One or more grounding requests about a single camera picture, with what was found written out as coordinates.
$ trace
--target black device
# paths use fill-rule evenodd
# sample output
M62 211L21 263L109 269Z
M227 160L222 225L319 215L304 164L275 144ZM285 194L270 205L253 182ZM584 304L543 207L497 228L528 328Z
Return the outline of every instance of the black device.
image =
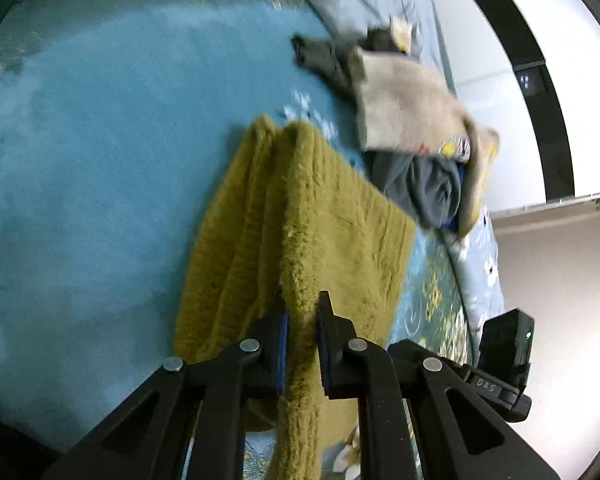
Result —
M358 338L349 319L334 315L328 293L320 293L322 385L330 399L358 399L363 480L417 478L404 400L425 480L558 479L506 423L524 420L531 406L519 387L528 374L529 326L532 332L533 320L518 311L485 323L480 363L493 365L497 376L408 340L385 350ZM19 451L19 466L33 460L42 480L241 479L243 408L247 399L283 395L286 334L281 300L216 359L167 359L64 456L0 426L0 480L39 478L18 475L9 464Z

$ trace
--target mattress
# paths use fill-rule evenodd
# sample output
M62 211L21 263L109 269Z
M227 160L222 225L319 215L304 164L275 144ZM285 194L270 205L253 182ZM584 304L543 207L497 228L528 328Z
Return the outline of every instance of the mattress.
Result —
M294 66L294 33L327 35L304 0L13 7L0 25L1 420L66 450L170 355L190 245L257 115L313 121L364 173L355 110ZM405 276L392 340L405 337L467 359L433 232L418 232ZM245 478L263 477L273 443L248 435Z

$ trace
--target bed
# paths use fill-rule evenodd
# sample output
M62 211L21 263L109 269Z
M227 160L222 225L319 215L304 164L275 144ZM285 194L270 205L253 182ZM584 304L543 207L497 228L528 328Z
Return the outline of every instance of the bed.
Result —
M296 32L328 35L306 0L13 7L0 26L1 420L66 450L170 355L197 225L257 115L313 121L365 172L355 110L295 67ZM429 45L444 70L439 35ZM391 334L404 338L470 360L436 232L416 236ZM264 477L274 439L248 434L245 478Z

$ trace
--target beige garment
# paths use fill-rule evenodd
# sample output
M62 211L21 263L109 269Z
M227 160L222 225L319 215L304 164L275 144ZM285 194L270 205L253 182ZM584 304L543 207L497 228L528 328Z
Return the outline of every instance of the beige garment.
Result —
M363 150L439 153L467 162L458 208L464 237L480 214L484 187L500 137L475 123L449 93L442 74L403 54L356 47L349 69Z

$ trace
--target pile of clothes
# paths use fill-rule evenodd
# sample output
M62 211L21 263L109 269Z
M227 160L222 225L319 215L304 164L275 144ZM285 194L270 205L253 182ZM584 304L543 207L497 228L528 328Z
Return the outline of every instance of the pile of clothes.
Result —
M424 228L469 234L500 138L411 56L411 25L393 16L362 38L291 41L299 66L355 102L371 182Z

